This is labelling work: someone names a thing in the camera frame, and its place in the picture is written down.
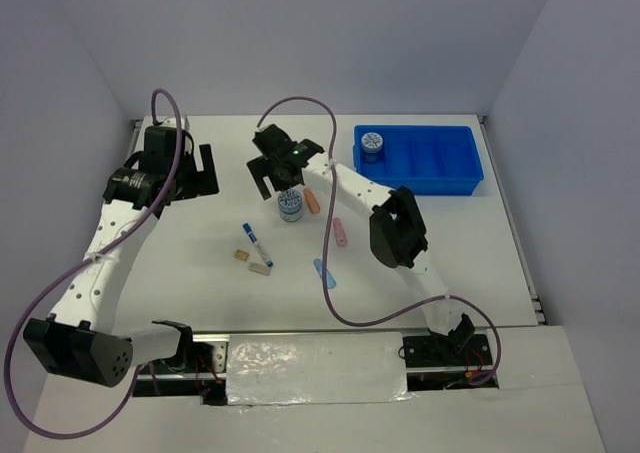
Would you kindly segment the blue cleaning gel jar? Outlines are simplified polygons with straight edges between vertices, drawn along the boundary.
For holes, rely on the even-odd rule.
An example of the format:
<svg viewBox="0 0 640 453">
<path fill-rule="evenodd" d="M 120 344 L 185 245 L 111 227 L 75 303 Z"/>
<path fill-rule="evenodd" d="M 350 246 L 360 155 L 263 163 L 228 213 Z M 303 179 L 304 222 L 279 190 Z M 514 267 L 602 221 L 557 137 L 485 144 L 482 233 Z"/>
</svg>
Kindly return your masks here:
<svg viewBox="0 0 640 453">
<path fill-rule="evenodd" d="M 279 215 L 285 222 L 296 222 L 303 215 L 302 196 L 295 189 L 281 192 L 277 197 Z"/>
</svg>

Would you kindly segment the pink translucent case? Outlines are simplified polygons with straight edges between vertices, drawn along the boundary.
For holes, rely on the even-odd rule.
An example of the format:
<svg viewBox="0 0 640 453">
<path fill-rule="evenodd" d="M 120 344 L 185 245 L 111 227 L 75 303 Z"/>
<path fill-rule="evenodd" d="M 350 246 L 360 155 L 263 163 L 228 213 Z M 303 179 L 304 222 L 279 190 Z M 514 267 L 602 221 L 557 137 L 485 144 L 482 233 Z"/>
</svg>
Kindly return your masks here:
<svg viewBox="0 0 640 453">
<path fill-rule="evenodd" d="M 332 230 L 334 233 L 336 245 L 338 247 L 346 247 L 348 244 L 348 239 L 340 218 L 334 218 L 332 220 Z"/>
</svg>

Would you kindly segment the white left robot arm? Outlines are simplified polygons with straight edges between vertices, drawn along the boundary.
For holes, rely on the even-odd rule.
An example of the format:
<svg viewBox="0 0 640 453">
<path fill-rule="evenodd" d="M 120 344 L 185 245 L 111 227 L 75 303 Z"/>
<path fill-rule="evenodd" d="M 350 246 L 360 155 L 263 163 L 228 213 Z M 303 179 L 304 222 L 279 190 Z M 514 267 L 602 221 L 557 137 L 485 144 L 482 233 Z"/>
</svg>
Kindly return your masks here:
<svg viewBox="0 0 640 453">
<path fill-rule="evenodd" d="M 160 207 L 153 209 L 169 171 L 176 172 Z M 108 179 L 88 264 L 44 320 L 30 319 L 23 338 L 54 375 L 114 387 L 128 370 L 162 361 L 189 369 L 196 358 L 191 327 L 154 320 L 124 335 L 113 332 L 117 305 L 144 242 L 163 208 L 175 201 L 218 193 L 210 145 L 195 144 L 186 116 L 146 128 L 144 144 Z"/>
</svg>

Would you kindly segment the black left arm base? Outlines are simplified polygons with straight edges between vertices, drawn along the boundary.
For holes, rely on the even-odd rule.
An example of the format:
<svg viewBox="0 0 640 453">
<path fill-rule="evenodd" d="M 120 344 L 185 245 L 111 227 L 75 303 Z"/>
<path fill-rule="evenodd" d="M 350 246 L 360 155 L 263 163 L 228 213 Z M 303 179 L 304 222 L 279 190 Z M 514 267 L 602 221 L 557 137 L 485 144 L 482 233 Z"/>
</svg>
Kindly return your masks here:
<svg viewBox="0 0 640 453">
<path fill-rule="evenodd" d="M 195 334 L 181 363 L 158 359 L 142 368 L 133 397 L 188 397 L 202 405 L 226 406 L 229 346 L 229 334 Z"/>
</svg>

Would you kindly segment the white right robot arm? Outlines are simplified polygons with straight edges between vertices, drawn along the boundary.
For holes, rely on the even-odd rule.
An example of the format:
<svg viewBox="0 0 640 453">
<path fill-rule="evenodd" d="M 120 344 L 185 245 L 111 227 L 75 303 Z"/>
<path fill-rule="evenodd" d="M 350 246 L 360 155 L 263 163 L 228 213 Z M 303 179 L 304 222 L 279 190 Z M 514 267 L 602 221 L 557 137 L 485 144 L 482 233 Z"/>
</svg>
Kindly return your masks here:
<svg viewBox="0 0 640 453">
<path fill-rule="evenodd" d="M 272 191 L 284 192 L 295 186 L 322 189 L 330 195 L 323 239 L 323 264 L 328 264 L 329 236 L 335 203 L 341 202 L 367 220 L 369 250 L 383 266 L 396 271 L 417 301 L 379 319 L 351 321 L 334 307 L 325 270 L 321 281 L 325 303 L 341 324 L 353 328 L 379 326 L 410 311 L 423 311 L 430 333 L 436 336 L 436 356 L 446 364 L 457 364 L 469 350 L 475 326 L 460 306 L 463 301 L 449 293 L 433 266 L 427 229 L 414 194 L 405 186 L 393 189 L 375 183 L 337 162 L 331 150 L 304 139 L 297 142 L 278 126 L 256 129 L 254 145 L 260 155 L 247 167 L 267 200 Z"/>
</svg>

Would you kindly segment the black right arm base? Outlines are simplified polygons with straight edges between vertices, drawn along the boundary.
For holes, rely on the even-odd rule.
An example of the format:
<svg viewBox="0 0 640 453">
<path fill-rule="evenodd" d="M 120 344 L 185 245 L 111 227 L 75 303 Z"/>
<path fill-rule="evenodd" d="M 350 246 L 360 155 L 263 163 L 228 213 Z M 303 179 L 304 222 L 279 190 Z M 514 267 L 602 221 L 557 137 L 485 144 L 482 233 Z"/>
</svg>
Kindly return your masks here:
<svg viewBox="0 0 640 453">
<path fill-rule="evenodd" d="M 405 336 L 398 356 L 408 368 L 443 368 L 472 366 L 484 369 L 493 365 L 485 334 L 476 332 L 467 314 L 446 335 L 429 332 L 423 336 Z"/>
</svg>

